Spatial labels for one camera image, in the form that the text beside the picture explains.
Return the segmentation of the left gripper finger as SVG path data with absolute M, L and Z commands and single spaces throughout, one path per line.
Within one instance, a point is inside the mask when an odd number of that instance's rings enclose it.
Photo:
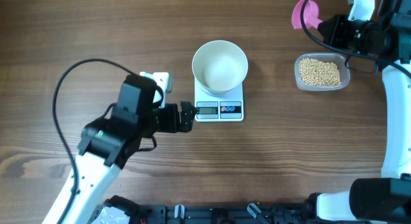
M 179 132 L 182 132 L 182 133 L 188 133 L 192 131 L 192 128 L 193 128 L 192 119 L 182 120 L 179 124 Z
M 197 114 L 197 108 L 188 101 L 181 101 L 180 106 L 181 121 L 193 121 Z

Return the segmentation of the pink plastic measuring scoop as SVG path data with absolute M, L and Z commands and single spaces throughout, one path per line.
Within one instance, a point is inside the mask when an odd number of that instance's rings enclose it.
M 302 29 L 301 11 L 305 0 L 300 0 L 292 13 L 292 26 L 294 29 Z M 307 28 L 317 29 L 322 20 L 319 19 L 319 6 L 315 1 L 309 0 L 304 8 L 303 13 L 304 23 Z

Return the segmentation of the pile of yellow soybeans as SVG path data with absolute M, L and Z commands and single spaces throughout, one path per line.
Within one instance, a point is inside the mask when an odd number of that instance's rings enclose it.
M 333 62 L 321 62 L 313 58 L 304 58 L 299 62 L 299 74 L 307 85 L 340 85 L 340 72 Z

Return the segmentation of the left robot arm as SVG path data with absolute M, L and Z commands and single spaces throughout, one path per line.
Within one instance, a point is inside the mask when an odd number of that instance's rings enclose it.
M 127 160 L 142 152 L 142 139 L 155 132 L 190 132 L 197 113 L 189 102 L 179 105 L 154 100 L 162 89 L 153 79 L 130 74 L 122 83 L 109 118 L 87 124 L 78 144 L 75 167 L 46 215 L 45 223 L 87 223 Z

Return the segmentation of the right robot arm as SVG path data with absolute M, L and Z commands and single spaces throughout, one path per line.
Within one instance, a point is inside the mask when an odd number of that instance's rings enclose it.
M 410 0 L 350 0 L 349 15 L 319 24 L 332 51 L 382 65 L 387 98 L 387 148 L 379 178 L 359 178 L 349 191 L 315 197 L 313 215 L 321 221 L 410 223 Z

